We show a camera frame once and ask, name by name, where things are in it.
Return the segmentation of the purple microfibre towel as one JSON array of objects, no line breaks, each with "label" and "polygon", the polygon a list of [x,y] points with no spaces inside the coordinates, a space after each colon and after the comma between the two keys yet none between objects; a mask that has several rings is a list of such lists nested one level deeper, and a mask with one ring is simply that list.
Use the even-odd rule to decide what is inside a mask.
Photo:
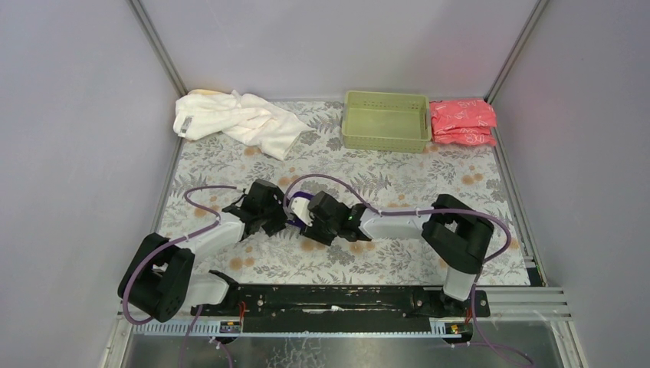
[{"label": "purple microfibre towel", "polygon": [[[309,194],[309,193],[306,193],[306,192],[301,192],[301,191],[299,191],[299,192],[296,192],[294,195],[291,196],[290,201],[292,200],[292,198],[294,198],[294,197],[298,197],[298,196],[300,196],[300,197],[304,197],[304,198],[307,198],[307,199],[309,199],[309,200],[311,200],[311,199],[314,197],[314,195],[312,195],[312,194]],[[289,214],[289,216],[288,216],[288,221],[287,221],[287,223],[288,223],[289,225],[293,225],[293,226],[296,226],[296,227],[298,227],[298,228],[306,228],[306,227],[303,227],[303,226],[299,226],[299,225],[294,221],[293,214],[292,214],[291,211],[290,211],[290,201],[289,201],[289,206],[288,206],[288,209],[289,209],[290,214]]]}]

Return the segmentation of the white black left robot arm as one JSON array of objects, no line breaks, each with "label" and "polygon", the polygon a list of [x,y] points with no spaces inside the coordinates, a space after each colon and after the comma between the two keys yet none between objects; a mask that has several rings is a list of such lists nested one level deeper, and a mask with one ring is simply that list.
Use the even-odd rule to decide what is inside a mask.
[{"label": "white black left robot arm", "polygon": [[133,325],[166,322],[183,307],[221,303],[229,282],[213,273],[193,274],[195,264],[259,231],[272,236],[286,227],[284,193],[271,182],[255,180],[220,211],[194,202],[194,192],[185,191],[184,200],[215,219],[176,239],[153,232],[142,240],[117,291],[123,316]]}]

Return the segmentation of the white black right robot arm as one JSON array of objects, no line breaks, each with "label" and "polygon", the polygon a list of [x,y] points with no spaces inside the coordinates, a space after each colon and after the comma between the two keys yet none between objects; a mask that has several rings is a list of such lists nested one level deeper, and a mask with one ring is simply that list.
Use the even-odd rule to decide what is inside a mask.
[{"label": "white black right robot arm", "polygon": [[486,258],[494,223],[479,216],[452,195],[439,195],[430,209],[408,209],[397,215],[373,211],[359,203],[351,207],[326,192],[295,196],[289,202],[302,236],[330,245],[335,238],[370,242],[394,238],[422,240],[448,265],[443,284],[446,297],[465,301]]}]

